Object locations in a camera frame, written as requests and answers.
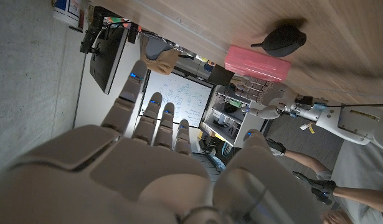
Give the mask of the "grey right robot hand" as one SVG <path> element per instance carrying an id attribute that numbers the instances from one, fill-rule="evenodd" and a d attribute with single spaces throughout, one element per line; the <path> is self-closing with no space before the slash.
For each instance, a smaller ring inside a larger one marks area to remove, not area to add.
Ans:
<path id="1" fill-rule="evenodd" d="M 139 60 L 103 122 L 51 139 L 0 171 L 0 223 L 319 223 L 303 186 L 256 129 L 216 181 L 189 127 L 155 93 L 124 133 L 147 66 Z"/>

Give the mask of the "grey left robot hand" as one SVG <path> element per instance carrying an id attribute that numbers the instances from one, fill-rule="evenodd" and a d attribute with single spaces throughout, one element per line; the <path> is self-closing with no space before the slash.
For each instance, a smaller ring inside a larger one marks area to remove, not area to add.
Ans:
<path id="1" fill-rule="evenodd" d="M 298 96 L 291 88 L 281 82 L 263 80 L 248 75 L 236 77 L 235 94 L 250 101 L 242 111 L 262 119 L 276 119 L 289 112 L 290 106 Z"/>

